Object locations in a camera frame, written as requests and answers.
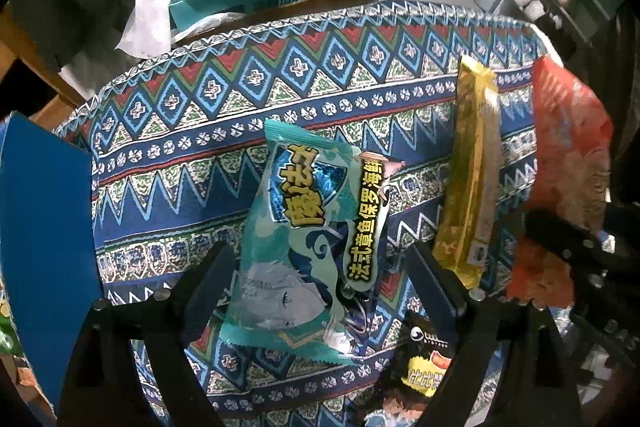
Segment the blue cardboard box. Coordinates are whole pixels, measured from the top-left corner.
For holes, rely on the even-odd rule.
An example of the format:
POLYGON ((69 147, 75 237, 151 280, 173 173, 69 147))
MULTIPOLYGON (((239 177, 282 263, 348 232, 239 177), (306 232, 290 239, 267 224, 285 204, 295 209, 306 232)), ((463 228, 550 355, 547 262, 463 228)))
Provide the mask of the blue cardboard box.
POLYGON ((58 405, 82 322, 102 295, 91 157, 19 113, 1 125, 1 275, 17 337, 58 405))

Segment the teal snack bag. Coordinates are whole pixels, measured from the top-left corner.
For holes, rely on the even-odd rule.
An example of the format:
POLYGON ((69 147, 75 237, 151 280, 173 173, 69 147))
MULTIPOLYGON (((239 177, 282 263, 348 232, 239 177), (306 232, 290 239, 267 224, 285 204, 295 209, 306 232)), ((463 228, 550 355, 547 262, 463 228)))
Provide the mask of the teal snack bag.
POLYGON ((364 357, 401 160, 270 120, 221 338, 332 364, 364 357))

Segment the patterned blue tablecloth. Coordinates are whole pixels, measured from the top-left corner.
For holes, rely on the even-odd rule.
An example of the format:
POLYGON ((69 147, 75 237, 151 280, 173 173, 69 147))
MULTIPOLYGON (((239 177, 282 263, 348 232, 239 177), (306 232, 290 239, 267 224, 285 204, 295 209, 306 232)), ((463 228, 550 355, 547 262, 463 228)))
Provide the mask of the patterned blue tablecloth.
POLYGON ((538 170, 529 24, 384 1, 198 40, 58 136, 91 158, 96 266, 164 426, 412 426, 451 357, 406 252, 447 228, 452 151, 490 166, 462 255, 485 291, 538 170), (406 385, 424 358, 427 392, 406 385))

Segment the wooden wardrobe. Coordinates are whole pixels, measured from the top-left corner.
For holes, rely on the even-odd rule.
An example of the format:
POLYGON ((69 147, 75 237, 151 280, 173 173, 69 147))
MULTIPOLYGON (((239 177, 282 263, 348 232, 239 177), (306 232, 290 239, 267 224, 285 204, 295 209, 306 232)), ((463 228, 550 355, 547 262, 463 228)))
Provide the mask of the wooden wardrobe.
POLYGON ((85 99, 46 62, 12 6, 1 10, 1 120, 19 113, 52 131, 85 99))

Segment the gold biscuit pack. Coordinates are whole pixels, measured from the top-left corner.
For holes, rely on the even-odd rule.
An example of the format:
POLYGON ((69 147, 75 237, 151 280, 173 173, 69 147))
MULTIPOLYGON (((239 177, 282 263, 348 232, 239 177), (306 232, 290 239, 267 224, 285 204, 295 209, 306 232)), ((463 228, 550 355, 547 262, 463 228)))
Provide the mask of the gold biscuit pack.
POLYGON ((454 147, 433 255, 462 285, 480 286, 489 254, 502 166, 496 74, 461 57, 454 147))

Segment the black snack bag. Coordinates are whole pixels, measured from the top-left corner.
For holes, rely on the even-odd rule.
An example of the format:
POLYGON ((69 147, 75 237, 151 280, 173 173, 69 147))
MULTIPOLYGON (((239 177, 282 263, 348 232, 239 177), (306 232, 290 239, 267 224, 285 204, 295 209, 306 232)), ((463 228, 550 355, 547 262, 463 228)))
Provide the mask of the black snack bag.
POLYGON ((407 311, 400 343, 359 404, 356 426, 414 426, 434 398, 454 356, 454 347, 437 337, 430 319, 407 311))

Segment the green snack bag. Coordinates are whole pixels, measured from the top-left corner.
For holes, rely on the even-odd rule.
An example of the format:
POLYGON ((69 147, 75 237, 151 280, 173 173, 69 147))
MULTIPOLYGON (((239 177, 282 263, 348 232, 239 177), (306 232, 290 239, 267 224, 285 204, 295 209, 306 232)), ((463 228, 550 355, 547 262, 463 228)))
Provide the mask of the green snack bag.
POLYGON ((0 351, 2 355, 14 355, 14 357, 24 355, 3 283, 0 283, 0 351))

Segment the orange-red snack bag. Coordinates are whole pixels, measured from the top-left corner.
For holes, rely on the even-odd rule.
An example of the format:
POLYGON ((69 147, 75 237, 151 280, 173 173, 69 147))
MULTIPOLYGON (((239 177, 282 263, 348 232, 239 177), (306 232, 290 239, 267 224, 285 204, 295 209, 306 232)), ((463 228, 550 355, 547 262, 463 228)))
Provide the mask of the orange-red snack bag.
MULTIPOLYGON (((593 91, 547 55, 533 67, 537 176, 526 209, 549 210, 591 234, 603 225, 613 124, 593 91)), ((570 267, 525 232, 506 295, 565 308, 574 301, 570 267)))

